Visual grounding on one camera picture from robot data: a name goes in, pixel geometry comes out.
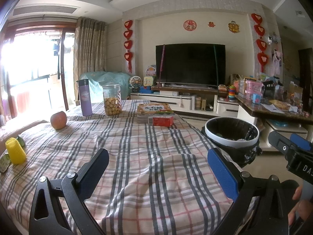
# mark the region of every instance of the plaid bedsheet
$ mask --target plaid bedsheet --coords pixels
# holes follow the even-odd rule
[[[104,114],[103,103],[93,104],[89,117],[75,107],[64,129],[44,123],[23,132],[27,161],[0,176],[0,200],[9,215],[28,230],[39,177],[63,178],[105,148],[109,165],[85,203],[106,234],[212,233],[232,204],[207,163],[213,145],[178,115],[170,128],[137,124],[135,111],[143,102],[123,101],[123,113],[113,117]]]

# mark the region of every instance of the black tv screen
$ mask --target black tv screen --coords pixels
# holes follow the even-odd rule
[[[156,46],[157,81],[162,50],[163,45]],[[160,82],[218,86],[225,84],[225,67],[225,45],[169,44],[165,45]]]

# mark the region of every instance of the screw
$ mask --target screw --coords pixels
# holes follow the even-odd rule
[[[75,172],[73,172],[73,171],[69,172],[69,173],[67,174],[67,177],[68,177],[69,179],[72,179],[73,177],[75,177]]]
[[[276,175],[272,175],[272,180],[277,181],[278,177]]]
[[[47,179],[47,177],[46,177],[46,176],[41,176],[41,177],[40,177],[40,179],[39,179],[39,181],[40,181],[40,182],[45,182],[45,181],[46,181],[46,179]]]
[[[241,175],[242,175],[244,178],[250,177],[250,173],[247,172],[247,171],[243,171],[243,172],[241,173]]]

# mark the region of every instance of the cabinet handle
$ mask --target cabinet handle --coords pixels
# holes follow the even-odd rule
[[[164,104],[168,103],[168,104],[175,104],[175,105],[177,105],[177,103],[176,103],[176,102],[161,102],[161,101],[156,101],[156,100],[151,100],[150,102],[155,102],[155,103],[164,103]]]
[[[229,109],[226,109],[226,111],[237,112],[237,113],[238,113],[238,110],[229,110]]]

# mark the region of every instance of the finger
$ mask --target finger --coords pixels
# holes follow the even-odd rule
[[[303,188],[303,186],[301,185],[301,186],[299,186],[299,187],[295,190],[295,194],[294,194],[294,196],[292,196],[292,199],[293,199],[294,201],[300,199],[301,194],[302,194],[302,188]]]
[[[293,207],[293,209],[289,212],[288,214],[288,225],[292,225],[292,223],[294,222],[295,220],[295,213],[296,211],[298,210],[298,207],[299,207],[299,202]]]
[[[308,200],[299,202],[298,213],[299,216],[305,221],[313,210],[313,205]]]

